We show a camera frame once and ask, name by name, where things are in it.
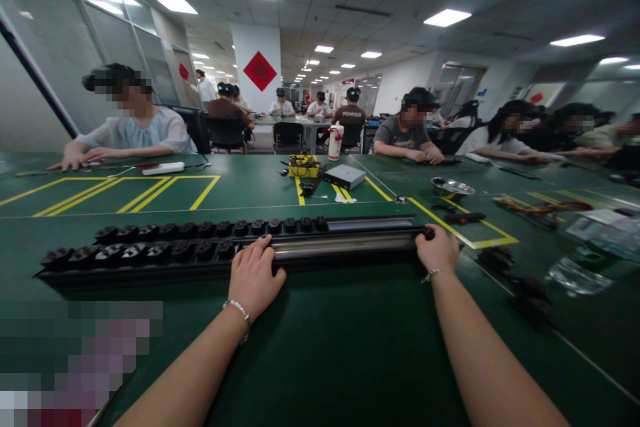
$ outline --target brown shirt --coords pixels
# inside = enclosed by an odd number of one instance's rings
[[[357,105],[347,105],[346,107],[340,107],[334,114],[331,123],[359,123],[363,125],[367,114]]]
[[[245,127],[251,124],[251,119],[249,119],[245,111],[227,99],[211,100],[207,104],[207,109],[211,118],[237,118],[240,119],[240,122]]]

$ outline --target gray t-shirt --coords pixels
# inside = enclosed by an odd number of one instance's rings
[[[420,150],[420,145],[431,141],[429,134],[423,127],[414,127],[406,132],[401,131],[397,115],[389,117],[385,123],[380,125],[373,138],[374,142],[378,140],[387,145],[410,150]]]

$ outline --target green table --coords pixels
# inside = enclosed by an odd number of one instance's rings
[[[235,221],[289,216],[416,214],[416,224],[437,222],[440,201],[430,179],[454,177],[477,195],[461,207],[483,211],[488,224],[454,230],[469,248],[459,276],[524,367],[573,425],[628,425],[640,414],[637,346],[640,279],[630,276],[610,290],[570,298],[549,284],[559,334],[540,334],[506,302],[508,287],[474,261],[477,250],[509,245],[517,273],[541,281],[575,244],[491,203],[506,193],[521,202],[586,198],[595,207],[640,205],[636,189],[611,183],[605,172],[576,167],[519,168],[533,181],[465,160],[429,167],[389,157],[350,155],[341,163],[367,171],[350,192],[355,203],[337,203],[322,183],[301,200],[297,185],[281,177],[280,156],[211,155],[211,167],[169,178],[140,178],[131,171],[13,176],[56,161],[58,155],[2,155],[0,160],[0,272],[2,298],[55,300],[61,296],[31,276],[43,254],[59,246],[90,244],[106,225]],[[200,163],[194,155],[168,157]],[[410,200],[391,201],[398,195]],[[466,425],[423,272],[409,264],[292,274],[274,304],[239,348],[209,415],[210,425],[432,424]],[[106,411],[110,426],[220,310],[227,280],[83,292],[72,300],[163,300],[163,337],[139,359]],[[2,357],[3,371],[12,368]]]

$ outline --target pixelated area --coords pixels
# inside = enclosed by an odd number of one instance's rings
[[[162,302],[1,302],[0,426],[88,425],[162,321]]]

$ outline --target light blue blouse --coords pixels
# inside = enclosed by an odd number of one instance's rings
[[[131,149],[165,145],[176,154],[197,153],[185,121],[165,107],[158,107],[158,113],[146,129],[140,128],[131,117],[109,117],[96,130],[87,135],[80,134],[75,140],[91,148]]]

